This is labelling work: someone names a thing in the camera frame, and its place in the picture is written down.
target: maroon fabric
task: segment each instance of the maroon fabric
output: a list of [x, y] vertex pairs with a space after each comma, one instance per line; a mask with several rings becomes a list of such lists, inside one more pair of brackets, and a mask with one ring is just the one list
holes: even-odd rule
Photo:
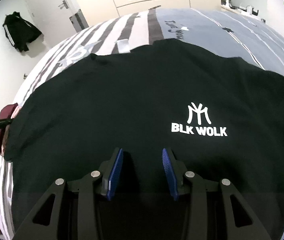
[[[14, 105], [7, 105], [6, 107], [4, 107], [0, 112], [0, 119], [11, 118], [17, 106], [18, 106], [18, 103], [15, 103]], [[0, 129], [0, 154], [2, 153], [2, 141], [3, 141], [4, 133], [5, 133], [5, 127]]]

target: white door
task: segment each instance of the white door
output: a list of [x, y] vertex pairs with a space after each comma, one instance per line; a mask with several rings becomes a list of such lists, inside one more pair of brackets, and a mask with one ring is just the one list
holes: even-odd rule
[[67, 0], [25, 0], [34, 23], [53, 47], [76, 33], [70, 17], [73, 12]]

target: gray bedsheet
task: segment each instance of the gray bedsheet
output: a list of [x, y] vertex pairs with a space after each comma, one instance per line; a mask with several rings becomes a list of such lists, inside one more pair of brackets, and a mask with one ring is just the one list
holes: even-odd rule
[[[231, 12], [158, 8], [111, 19], [62, 41], [34, 67], [14, 103], [23, 106], [37, 87], [90, 53], [128, 52], [170, 38], [201, 46], [222, 57], [242, 57], [284, 76], [284, 38], [264, 23]], [[0, 228], [6, 239], [14, 235], [10, 214], [12, 167], [13, 163], [0, 156]]]

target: door handle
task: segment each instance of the door handle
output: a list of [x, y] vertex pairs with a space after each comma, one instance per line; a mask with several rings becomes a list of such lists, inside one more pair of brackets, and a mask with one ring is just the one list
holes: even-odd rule
[[60, 8], [60, 10], [62, 10], [63, 7], [65, 7], [66, 9], [68, 9], [69, 6], [68, 6], [66, 0], [63, 0], [62, 2], [63, 2], [63, 3], [61, 3], [60, 5], [58, 5], [58, 7]]

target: metal screw head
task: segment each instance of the metal screw head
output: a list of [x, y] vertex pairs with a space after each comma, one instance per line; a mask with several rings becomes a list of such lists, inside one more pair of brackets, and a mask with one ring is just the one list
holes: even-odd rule
[[100, 176], [100, 174], [101, 174], [100, 171], [92, 171], [91, 172], [91, 176], [94, 177], [94, 178]]
[[229, 186], [231, 184], [231, 182], [228, 179], [223, 179], [221, 182], [225, 186]]
[[194, 172], [192, 172], [192, 171], [187, 171], [186, 173], [185, 173], [185, 176], [187, 176], [188, 178], [193, 178], [194, 177]]
[[55, 184], [57, 184], [57, 185], [62, 185], [63, 183], [64, 183], [64, 179], [57, 179], [55, 181]]

